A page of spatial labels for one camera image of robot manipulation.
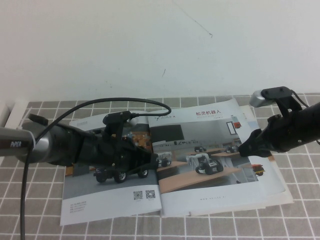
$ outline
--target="robot car picture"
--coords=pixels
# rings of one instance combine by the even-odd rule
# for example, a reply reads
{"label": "robot car picture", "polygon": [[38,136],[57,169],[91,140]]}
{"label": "robot car picture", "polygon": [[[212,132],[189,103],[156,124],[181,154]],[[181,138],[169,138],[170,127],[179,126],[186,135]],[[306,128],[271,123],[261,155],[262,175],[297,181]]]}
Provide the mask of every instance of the robot car picture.
{"label": "robot car picture", "polygon": [[262,176],[265,172],[265,169],[261,164],[252,164],[252,169],[257,176]]}
{"label": "robot car picture", "polygon": [[236,152],[238,152],[238,146],[237,146],[237,145],[227,146],[224,151],[225,151],[226,153],[228,153],[228,154],[236,153]]}
{"label": "robot car picture", "polygon": [[235,129],[239,129],[241,127],[241,123],[239,122],[238,118],[236,116],[231,116],[233,126]]}
{"label": "robot car picture", "polygon": [[194,147],[194,151],[195,151],[196,153],[199,153],[199,152],[205,152],[205,151],[207,151],[207,149],[204,148],[203,146],[195,146],[195,147]]}
{"label": "robot car picture", "polygon": [[172,162],[172,152],[166,151],[157,154],[158,167],[168,167]]}
{"label": "robot car picture", "polygon": [[218,161],[213,160],[207,153],[199,153],[193,156],[187,156],[188,165],[193,162],[197,167],[195,171],[197,174],[217,174],[224,170],[224,166]]}
{"label": "robot car picture", "polygon": [[104,183],[107,179],[114,179],[114,181],[118,184],[123,183],[128,175],[132,174],[138,174],[139,178],[146,178],[148,176],[149,170],[136,170],[128,174],[127,172],[119,172],[119,171],[112,171],[112,170],[107,170],[105,167],[104,168],[96,168],[95,173],[93,176],[95,176],[95,179],[99,183]]}

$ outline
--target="printed wooden desk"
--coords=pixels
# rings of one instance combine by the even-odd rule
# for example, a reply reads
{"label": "printed wooden desk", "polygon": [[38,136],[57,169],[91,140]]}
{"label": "printed wooden desk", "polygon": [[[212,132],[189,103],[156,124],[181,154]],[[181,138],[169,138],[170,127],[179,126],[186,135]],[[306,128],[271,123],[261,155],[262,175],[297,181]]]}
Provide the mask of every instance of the printed wooden desk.
{"label": "printed wooden desk", "polygon": [[171,162],[171,164],[169,166],[161,166],[157,168],[157,172],[163,171],[163,170],[167,170],[167,169],[172,169],[172,168],[176,168],[179,166],[184,166],[187,165],[186,162],[182,162],[182,161],[173,161]]}
{"label": "printed wooden desk", "polygon": [[196,155],[196,154],[209,154],[210,153],[215,153],[215,152],[219,152],[219,151],[224,151],[225,148],[221,147],[221,148],[211,148],[208,149],[207,151],[200,151],[200,152],[195,152],[195,151],[191,151],[191,152],[187,152],[185,155],[186,156],[191,156],[191,155]]}
{"label": "printed wooden desk", "polygon": [[212,175],[198,174],[196,171],[189,171],[186,173],[170,176],[159,180],[160,193],[170,193],[185,187],[189,187],[198,183],[204,183],[222,176],[227,176],[241,171],[239,168],[225,167],[222,172]]}

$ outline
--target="black wheel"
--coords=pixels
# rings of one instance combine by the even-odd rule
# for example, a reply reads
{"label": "black wheel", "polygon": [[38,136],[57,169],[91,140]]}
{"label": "black wheel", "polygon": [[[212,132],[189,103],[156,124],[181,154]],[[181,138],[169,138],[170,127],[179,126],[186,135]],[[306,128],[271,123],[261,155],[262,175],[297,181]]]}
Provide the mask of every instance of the black wheel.
{"label": "black wheel", "polygon": [[168,162],[169,161],[167,159],[162,160],[161,166],[162,167],[168,167]]}
{"label": "black wheel", "polygon": [[148,170],[140,171],[140,172],[138,172],[138,176],[139,176],[139,178],[144,179],[148,176],[148,173],[149,173]]}
{"label": "black wheel", "polygon": [[205,174],[207,174],[207,175],[212,175],[212,174],[214,174],[214,171],[212,171],[212,168],[211,168],[208,164],[205,166],[204,172],[205,172]]}
{"label": "black wheel", "polygon": [[107,180],[107,178],[104,176],[95,176],[95,179],[99,183],[104,183]]}
{"label": "black wheel", "polygon": [[217,162],[218,163],[218,166],[216,167],[216,170],[221,173],[223,172],[224,170],[224,166],[220,163],[220,162]]}
{"label": "black wheel", "polygon": [[114,181],[118,184],[123,183],[127,179],[127,174],[125,172],[118,172],[114,175]]}

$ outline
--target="robotic arm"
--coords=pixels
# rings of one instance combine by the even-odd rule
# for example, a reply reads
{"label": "robotic arm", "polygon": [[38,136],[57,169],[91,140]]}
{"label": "robotic arm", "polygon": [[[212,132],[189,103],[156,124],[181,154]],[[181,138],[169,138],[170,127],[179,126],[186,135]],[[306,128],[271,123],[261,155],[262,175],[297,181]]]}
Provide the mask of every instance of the robotic arm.
{"label": "robotic arm", "polygon": [[[306,106],[305,109],[292,94]],[[284,86],[256,91],[250,100],[250,105],[255,108],[271,104],[278,105],[282,116],[271,116],[263,131],[256,129],[251,133],[239,147],[242,157],[265,158],[271,156],[270,151],[284,153],[313,141],[320,144],[320,102],[307,106],[294,91]]]}

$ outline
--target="white wall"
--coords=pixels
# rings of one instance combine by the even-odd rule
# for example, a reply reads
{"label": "white wall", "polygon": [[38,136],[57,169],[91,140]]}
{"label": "white wall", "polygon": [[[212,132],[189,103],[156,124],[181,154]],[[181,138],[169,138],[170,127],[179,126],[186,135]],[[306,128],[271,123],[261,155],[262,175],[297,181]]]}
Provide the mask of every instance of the white wall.
{"label": "white wall", "polygon": [[318,0],[1,0],[0,99],[320,92],[319,9]]}

